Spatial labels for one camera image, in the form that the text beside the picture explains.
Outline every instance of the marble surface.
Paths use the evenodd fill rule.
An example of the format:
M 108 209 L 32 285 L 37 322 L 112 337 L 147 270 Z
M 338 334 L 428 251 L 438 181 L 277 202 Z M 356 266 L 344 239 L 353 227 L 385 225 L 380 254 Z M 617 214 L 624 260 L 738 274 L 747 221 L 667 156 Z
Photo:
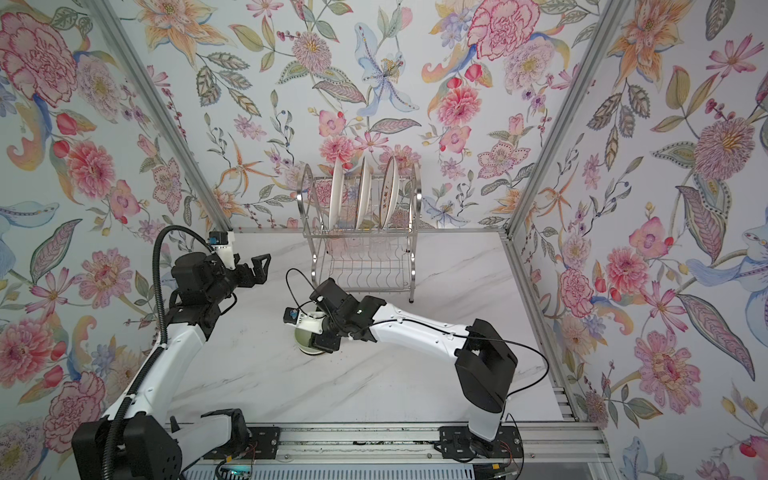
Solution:
M 242 233 L 235 250 L 250 263 L 272 254 L 270 279 L 238 289 L 239 301 L 219 319 L 191 363 L 170 415 L 194 421 L 216 409 L 240 408 L 248 422 L 448 422 L 466 420 L 468 401 L 453 365 L 391 344 L 343 339 L 333 354 L 307 356 L 283 324 L 295 303 L 286 288 L 292 266 L 309 273 L 310 251 L 300 233 Z M 421 233 L 415 302 L 381 295 L 405 311 L 447 323 L 489 321 L 502 338 L 535 347 L 535 338 L 497 233 Z M 309 285 L 292 272 L 300 302 Z M 540 357 L 512 346 L 519 364 L 512 389 L 544 371 Z M 562 420 L 545 379 L 516 394 L 507 411 L 519 420 Z

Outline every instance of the floral wallpaper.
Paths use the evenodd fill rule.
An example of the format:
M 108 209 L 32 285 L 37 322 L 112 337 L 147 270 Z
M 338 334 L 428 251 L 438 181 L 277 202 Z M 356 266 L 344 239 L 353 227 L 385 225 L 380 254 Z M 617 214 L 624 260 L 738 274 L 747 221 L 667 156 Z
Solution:
M 515 231 L 626 480 L 768 478 L 764 6 L 633 0 Z
M 204 227 L 93 27 L 79 2 L 0 2 L 4 480 L 77 478 L 74 431 L 104 413 L 151 347 L 155 237 L 170 223 Z M 163 284 L 192 248 L 184 235 L 166 239 Z
M 112 5 L 144 63 L 164 66 L 177 126 L 249 231 L 298 226 L 304 164 L 356 175 L 364 157 L 420 166 L 432 227 L 500 227 L 601 13 L 598 0 Z M 327 206 L 329 185 L 317 190 Z

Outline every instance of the wire rack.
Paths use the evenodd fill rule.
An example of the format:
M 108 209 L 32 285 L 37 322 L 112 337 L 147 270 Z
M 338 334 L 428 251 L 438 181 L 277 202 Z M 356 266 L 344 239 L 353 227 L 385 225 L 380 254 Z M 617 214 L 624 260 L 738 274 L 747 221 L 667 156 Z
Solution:
M 371 197 L 359 230 L 355 228 L 359 172 L 344 177 L 341 214 L 332 230 L 328 220 L 331 183 L 331 177 L 315 177 L 306 165 L 296 192 L 312 254 L 313 284 L 318 286 L 332 277 L 350 293 L 408 292 L 413 303 L 422 204 L 418 168 L 399 175 L 397 209 L 386 228 L 379 228 L 383 174 L 371 177 Z

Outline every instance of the white plate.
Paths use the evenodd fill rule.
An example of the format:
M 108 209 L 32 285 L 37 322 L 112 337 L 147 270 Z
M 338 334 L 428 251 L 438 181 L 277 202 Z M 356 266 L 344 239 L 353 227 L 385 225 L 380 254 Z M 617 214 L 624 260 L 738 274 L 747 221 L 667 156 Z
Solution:
M 341 192 L 344 188 L 344 168 L 341 160 L 336 159 L 333 166 L 333 182 L 331 183 L 331 201 L 328 207 L 328 230 L 333 230 L 339 222 L 341 213 Z
M 357 190 L 357 213 L 355 217 L 355 228 L 362 226 L 362 221 L 368 213 L 368 203 L 371 199 L 371 170 L 368 168 L 368 162 L 362 159 L 360 168 L 359 188 Z
M 397 172 L 397 160 L 389 159 L 384 173 L 384 184 L 382 185 L 381 204 L 379 205 L 379 226 L 386 228 L 389 219 L 395 213 L 397 207 L 397 194 L 400 188 L 400 176 Z

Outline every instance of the metal corner beam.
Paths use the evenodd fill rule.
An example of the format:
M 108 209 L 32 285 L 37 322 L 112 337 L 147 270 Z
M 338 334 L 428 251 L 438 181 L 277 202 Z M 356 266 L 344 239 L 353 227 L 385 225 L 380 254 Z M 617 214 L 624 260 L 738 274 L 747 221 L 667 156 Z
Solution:
M 518 203 L 517 208 L 515 208 L 512 217 L 505 223 L 507 238 L 512 238 L 515 231 L 525 222 L 525 217 L 533 205 L 541 182 L 544 180 L 547 172 L 549 172 L 549 167 L 554 161 L 554 155 L 558 152 L 558 148 L 568 134 L 568 128 L 571 126 L 581 101 L 587 96 L 589 84 L 592 82 L 592 78 L 605 56 L 616 28 L 621 23 L 624 11 L 626 11 L 631 1 L 608 0 L 606 8 L 603 10 L 603 15 L 598 20 L 594 36 L 587 47 L 587 51 L 584 53 L 581 69 L 571 86 L 571 90 L 568 92 L 568 96 L 565 98 L 560 113 L 554 121 L 552 132 L 544 143 L 544 148 L 541 150 L 541 155 L 531 175 L 531 179 L 525 187 L 522 199 Z
M 165 103 L 144 68 L 144 63 L 134 50 L 131 40 L 109 1 L 84 0 L 84 4 L 111 47 L 111 53 L 120 62 L 128 79 L 131 80 L 141 98 L 147 103 L 149 112 L 155 119 L 155 127 L 170 144 L 174 156 L 179 160 L 187 180 L 197 192 L 198 198 L 214 227 L 217 230 L 231 231 L 232 225 L 229 219 L 221 209 L 214 193 L 208 187 L 205 177 L 194 160 L 192 151 L 171 119 L 168 109 L 165 108 Z

